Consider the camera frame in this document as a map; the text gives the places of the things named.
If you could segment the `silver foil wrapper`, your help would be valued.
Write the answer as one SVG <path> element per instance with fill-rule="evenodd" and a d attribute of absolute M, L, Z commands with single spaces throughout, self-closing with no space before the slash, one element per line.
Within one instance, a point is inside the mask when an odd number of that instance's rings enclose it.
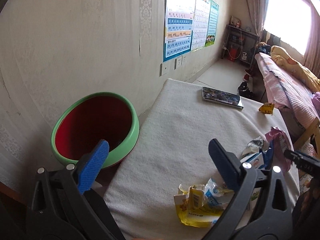
<path fill-rule="evenodd" d="M 245 157 L 250 154 L 256 154 L 260 151 L 266 151 L 269 148 L 269 143 L 263 139 L 262 137 L 257 137 L 253 140 L 251 140 L 245 149 L 242 151 L 241 157 Z"/>

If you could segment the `smartphone with lit screen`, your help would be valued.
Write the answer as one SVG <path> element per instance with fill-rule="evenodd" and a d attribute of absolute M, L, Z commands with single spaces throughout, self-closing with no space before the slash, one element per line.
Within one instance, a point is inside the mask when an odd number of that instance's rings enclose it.
<path fill-rule="evenodd" d="M 202 87 L 202 98 L 205 101 L 219 103 L 239 109 L 244 108 L 244 104 L 239 95 L 231 94 L 214 88 Z"/>

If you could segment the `green chart wall poster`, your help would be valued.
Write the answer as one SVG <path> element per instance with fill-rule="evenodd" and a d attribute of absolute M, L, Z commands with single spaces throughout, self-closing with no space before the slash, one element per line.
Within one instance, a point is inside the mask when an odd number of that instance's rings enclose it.
<path fill-rule="evenodd" d="M 218 15 L 219 5 L 213 0 L 210 0 L 210 15 L 208 21 L 206 42 L 204 45 L 205 47 L 211 46 L 215 43 Z"/>

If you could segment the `red bucket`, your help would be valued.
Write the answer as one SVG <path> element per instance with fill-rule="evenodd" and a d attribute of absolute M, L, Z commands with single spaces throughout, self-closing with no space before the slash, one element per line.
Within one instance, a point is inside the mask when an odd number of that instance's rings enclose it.
<path fill-rule="evenodd" d="M 227 48 L 228 52 L 228 59 L 229 61 L 234 62 L 239 57 L 239 46 L 237 44 L 231 43 L 229 47 Z"/>

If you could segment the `white towel table cover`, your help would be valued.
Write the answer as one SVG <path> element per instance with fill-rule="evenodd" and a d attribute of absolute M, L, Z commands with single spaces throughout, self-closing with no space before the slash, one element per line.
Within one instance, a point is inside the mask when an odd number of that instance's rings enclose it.
<path fill-rule="evenodd" d="M 287 131 L 278 110 L 259 112 L 260 103 L 243 99 L 237 109 L 204 101 L 198 85 L 168 79 L 144 121 L 138 141 L 121 162 L 104 200 L 126 239 L 201 239 L 206 228 L 183 225 L 174 195 L 221 177 L 209 156 L 216 138 L 240 155 L 272 127 Z"/>

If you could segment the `bed with pink sheet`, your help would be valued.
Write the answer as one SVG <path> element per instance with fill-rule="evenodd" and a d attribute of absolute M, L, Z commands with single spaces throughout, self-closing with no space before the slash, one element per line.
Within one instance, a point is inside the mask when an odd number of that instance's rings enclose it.
<path fill-rule="evenodd" d="M 291 110 L 296 122 L 308 128 L 318 112 L 312 103 L 312 92 L 295 77 L 281 69 L 264 53 L 257 53 L 255 59 L 263 76 L 268 102 L 277 109 Z"/>

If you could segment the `white chart wall poster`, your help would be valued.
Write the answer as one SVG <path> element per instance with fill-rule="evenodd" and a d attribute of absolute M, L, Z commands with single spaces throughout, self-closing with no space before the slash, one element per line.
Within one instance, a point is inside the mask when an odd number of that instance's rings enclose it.
<path fill-rule="evenodd" d="M 210 0 L 196 0 L 191 51 L 204 47 L 210 16 Z"/>

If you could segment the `white wall power socket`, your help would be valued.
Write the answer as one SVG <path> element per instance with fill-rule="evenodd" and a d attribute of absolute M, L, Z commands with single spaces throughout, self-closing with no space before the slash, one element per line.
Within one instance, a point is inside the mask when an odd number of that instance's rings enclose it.
<path fill-rule="evenodd" d="M 177 69 L 179 68 L 181 65 L 182 65 L 182 59 L 183 57 L 182 56 L 179 56 L 175 59 L 175 68 L 174 69 Z"/>

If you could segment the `white wall switch plate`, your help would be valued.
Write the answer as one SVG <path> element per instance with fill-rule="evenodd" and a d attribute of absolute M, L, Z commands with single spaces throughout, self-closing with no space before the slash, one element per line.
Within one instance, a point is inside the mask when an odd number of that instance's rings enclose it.
<path fill-rule="evenodd" d="M 161 63 L 160 65 L 160 76 L 168 74 L 170 70 L 170 64 L 168 61 Z"/>

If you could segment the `yellow cartoon milk carton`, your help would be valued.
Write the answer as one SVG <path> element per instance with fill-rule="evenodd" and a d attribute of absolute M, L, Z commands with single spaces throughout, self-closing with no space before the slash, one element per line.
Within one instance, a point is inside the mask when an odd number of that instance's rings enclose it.
<path fill-rule="evenodd" d="M 227 205 L 211 206 L 204 195 L 205 185 L 192 185 L 184 189 L 178 187 L 174 195 L 176 213 L 182 224 L 197 228 L 208 228 L 221 217 Z"/>

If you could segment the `black shoe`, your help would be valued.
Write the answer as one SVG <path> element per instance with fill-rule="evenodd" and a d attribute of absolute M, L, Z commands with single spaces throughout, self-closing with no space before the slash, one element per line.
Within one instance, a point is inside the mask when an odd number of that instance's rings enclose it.
<path fill-rule="evenodd" d="M 238 93 L 240 96 L 248 99 L 254 98 L 254 93 L 250 91 L 247 82 L 242 82 L 240 86 L 238 87 Z"/>

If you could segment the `blue pinyin wall poster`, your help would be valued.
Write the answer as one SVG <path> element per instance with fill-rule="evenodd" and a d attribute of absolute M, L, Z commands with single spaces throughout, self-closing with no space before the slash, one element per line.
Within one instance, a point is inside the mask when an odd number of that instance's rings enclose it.
<path fill-rule="evenodd" d="M 163 61 L 191 50 L 196 0 L 165 0 Z"/>

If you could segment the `red shoe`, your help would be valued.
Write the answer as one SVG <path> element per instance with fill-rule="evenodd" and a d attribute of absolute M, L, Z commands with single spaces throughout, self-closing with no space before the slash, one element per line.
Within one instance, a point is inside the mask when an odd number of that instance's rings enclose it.
<path fill-rule="evenodd" d="M 245 82 L 248 82 L 251 76 L 252 76 L 252 71 L 250 69 L 245 69 L 245 75 L 243 77 L 243 80 Z"/>

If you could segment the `pink snack bag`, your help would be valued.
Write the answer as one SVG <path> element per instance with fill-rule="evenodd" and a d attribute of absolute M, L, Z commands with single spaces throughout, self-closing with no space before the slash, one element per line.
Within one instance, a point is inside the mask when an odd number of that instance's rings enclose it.
<path fill-rule="evenodd" d="M 284 155 L 286 150 L 292 150 L 291 141 L 288 139 L 286 133 L 278 127 L 271 127 L 270 131 L 265 134 L 265 138 L 270 146 L 273 145 L 273 156 L 276 158 L 274 163 L 276 163 L 282 173 L 285 174 L 290 170 L 292 165 L 292 161 Z"/>

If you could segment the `small yellow snack wrapper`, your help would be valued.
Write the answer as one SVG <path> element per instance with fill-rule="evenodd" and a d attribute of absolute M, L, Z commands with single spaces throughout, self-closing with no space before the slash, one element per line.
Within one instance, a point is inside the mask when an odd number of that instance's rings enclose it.
<path fill-rule="evenodd" d="M 264 103 L 260 106 L 259 112 L 267 115 L 272 115 L 274 110 L 274 104 L 273 103 Z"/>

